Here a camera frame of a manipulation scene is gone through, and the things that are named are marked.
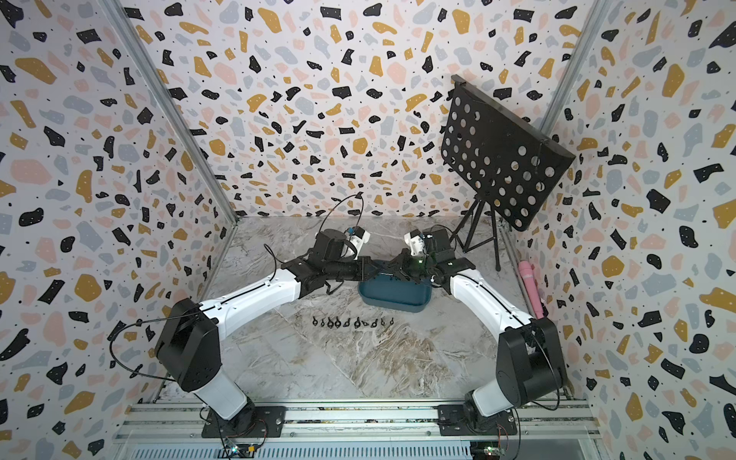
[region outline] black mounting plate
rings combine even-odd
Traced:
[[[439,420],[440,436],[498,436],[498,426],[503,427],[501,433],[514,436],[517,433],[517,421],[513,418],[511,411],[502,411],[494,417],[489,417],[487,424],[491,426],[486,430],[471,430],[465,420],[462,404],[443,404],[437,406],[437,419]]]
[[[227,420],[223,420],[219,415],[212,409],[207,415],[207,422],[202,429],[203,438],[224,438],[226,436],[237,436],[238,438],[278,438],[281,437],[281,428],[283,428],[283,420],[286,415],[285,406],[256,406],[253,411],[251,421],[255,422],[255,425],[250,432],[244,433],[250,422],[242,423],[244,426],[234,425],[229,423]],[[217,429],[217,423],[219,422],[220,431]]]

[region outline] perforated black panel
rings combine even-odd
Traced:
[[[526,230],[575,155],[461,77],[442,158],[516,230]]]

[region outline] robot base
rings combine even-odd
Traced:
[[[210,410],[202,429],[202,438],[278,438],[281,437],[285,415],[284,406],[256,407],[248,398],[245,407],[230,420],[225,420]]]

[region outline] tripod leg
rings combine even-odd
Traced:
[[[493,227],[493,250],[496,252],[496,272],[501,271],[501,262],[498,257],[498,231],[496,230],[496,210],[491,205],[491,226]]]
[[[465,238],[465,244],[463,245],[462,249],[463,252],[468,252],[470,249],[470,241],[473,239],[473,235],[475,234],[475,228],[478,226],[478,221],[481,220],[481,215],[483,215],[483,208],[486,207],[486,202],[481,200],[476,200],[478,203],[478,206],[475,207],[474,214],[473,214],[473,221],[470,222],[470,231],[467,233],[467,238]]]

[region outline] black music stand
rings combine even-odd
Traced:
[[[526,230],[575,155],[459,75],[450,95],[450,112],[442,139],[442,159],[475,190],[475,201],[452,234],[463,252],[493,241],[500,271],[498,212],[512,228]],[[472,244],[486,203],[493,236]],[[470,230],[459,232],[470,217]]]

